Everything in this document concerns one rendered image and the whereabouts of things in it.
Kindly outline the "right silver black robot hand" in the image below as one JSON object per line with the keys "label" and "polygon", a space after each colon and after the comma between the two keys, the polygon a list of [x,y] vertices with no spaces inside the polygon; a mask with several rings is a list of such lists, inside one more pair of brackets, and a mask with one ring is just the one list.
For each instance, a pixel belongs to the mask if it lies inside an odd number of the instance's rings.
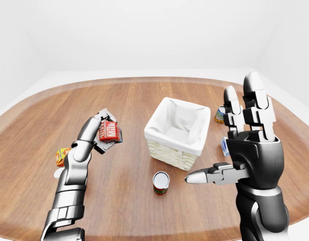
{"label": "right silver black robot hand", "polygon": [[216,163],[191,172],[185,177],[187,183],[242,182],[260,190],[277,186],[284,168],[283,149],[273,131],[272,100],[257,72],[245,76],[243,93],[245,105],[241,106],[233,86],[224,90],[223,118],[229,128],[226,143],[233,163]]}

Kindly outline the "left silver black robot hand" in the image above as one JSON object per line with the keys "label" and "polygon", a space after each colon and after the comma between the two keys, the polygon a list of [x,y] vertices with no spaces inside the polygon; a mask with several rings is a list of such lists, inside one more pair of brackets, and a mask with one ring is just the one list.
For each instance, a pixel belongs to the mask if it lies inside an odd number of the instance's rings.
{"label": "left silver black robot hand", "polygon": [[99,140],[97,133],[103,120],[114,121],[117,123],[116,118],[106,108],[104,108],[100,110],[97,115],[89,118],[78,135],[76,141],[78,144],[77,147],[80,148],[81,145],[86,145],[87,147],[85,147],[84,150],[88,155],[91,153],[92,149],[95,149],[100,154],[104,154],[115,144],[113,141],[106,144]]}

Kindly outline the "red milk carton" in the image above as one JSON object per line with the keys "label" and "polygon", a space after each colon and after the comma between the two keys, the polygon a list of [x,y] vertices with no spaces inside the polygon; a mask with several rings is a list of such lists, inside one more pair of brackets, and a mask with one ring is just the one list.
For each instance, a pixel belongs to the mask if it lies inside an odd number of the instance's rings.
{"label": "red milk carton", "polygon": [[120,142],[121,131],[116,122],[103,120],[99,128],[99,140],[105,143]]}

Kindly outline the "wicker basket with white liner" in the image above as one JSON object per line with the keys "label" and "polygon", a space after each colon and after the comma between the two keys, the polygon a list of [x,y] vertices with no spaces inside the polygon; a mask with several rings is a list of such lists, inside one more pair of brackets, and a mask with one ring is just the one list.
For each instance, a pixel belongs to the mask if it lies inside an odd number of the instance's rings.
{"label": "wicker basket with white liner", "polygon": [[206,106],[165,97],[144,129],[150,156],[189,171],[202,153],[210,115]]}

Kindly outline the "blue white carton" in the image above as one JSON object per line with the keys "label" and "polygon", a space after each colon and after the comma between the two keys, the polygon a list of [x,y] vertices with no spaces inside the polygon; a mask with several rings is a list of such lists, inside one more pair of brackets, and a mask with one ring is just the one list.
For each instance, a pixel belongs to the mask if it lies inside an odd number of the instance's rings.
{"label": "blue white carton", "polygon": [[221,144],[221,148],[222,148],[222,151],[223,151],[223,155],[225,157],[228,157],[230,156],[230,153],[229,153],[229,150],[228,150],[228,146],[227,146],[227,137],[223,137],[220,144]]}

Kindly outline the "orange juice carton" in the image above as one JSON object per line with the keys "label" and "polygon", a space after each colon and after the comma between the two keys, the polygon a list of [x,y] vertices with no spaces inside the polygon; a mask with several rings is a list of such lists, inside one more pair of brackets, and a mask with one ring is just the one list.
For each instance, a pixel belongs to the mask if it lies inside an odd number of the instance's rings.
{"label": "orange juice carton", "polygon": [[64,159],[66,155],[70,152],[71,148],[59,148],[55,154],[56,165],[58,167],[64,166]]}

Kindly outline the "yellow blue food tin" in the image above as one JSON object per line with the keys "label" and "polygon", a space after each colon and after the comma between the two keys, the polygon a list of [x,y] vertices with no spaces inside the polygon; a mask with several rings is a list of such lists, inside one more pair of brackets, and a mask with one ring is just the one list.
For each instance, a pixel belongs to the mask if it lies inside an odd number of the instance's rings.
{"label": "yellow blue food tin", "polygon": [[215,114],[214,120],[217,123],[223,124],[224,123],[223,115],[225,114],[225,112],[226,112],[225,107],[223,105],[219,106],[218,110],[217,110],[217,112]]}

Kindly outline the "red green food tin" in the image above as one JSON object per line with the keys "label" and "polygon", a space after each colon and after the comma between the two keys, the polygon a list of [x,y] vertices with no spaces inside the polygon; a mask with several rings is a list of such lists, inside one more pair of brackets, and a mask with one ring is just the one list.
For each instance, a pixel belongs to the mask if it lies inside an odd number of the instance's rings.
{"label": "red green food tin", "polygon": [[152,182],[155,193],[158,195],[163,195],[168,190],[170,178],[166,172],[159,171],[154,174]]}

